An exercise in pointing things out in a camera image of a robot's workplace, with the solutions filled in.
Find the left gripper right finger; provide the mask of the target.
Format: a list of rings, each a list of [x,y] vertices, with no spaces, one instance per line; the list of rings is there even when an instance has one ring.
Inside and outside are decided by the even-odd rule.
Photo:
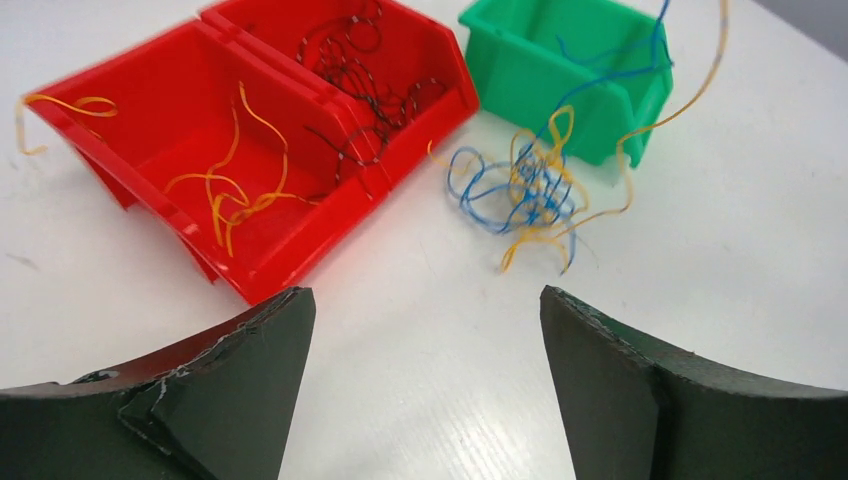
[[[847,394],[700,357],[553,286],[540,321],[580,479],[843,479]]]

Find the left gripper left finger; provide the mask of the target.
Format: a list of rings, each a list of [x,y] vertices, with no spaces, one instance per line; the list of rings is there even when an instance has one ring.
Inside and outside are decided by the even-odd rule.
[[[294,287],[145,356],[1,393],[5,479],[275,479],[316,318]]]

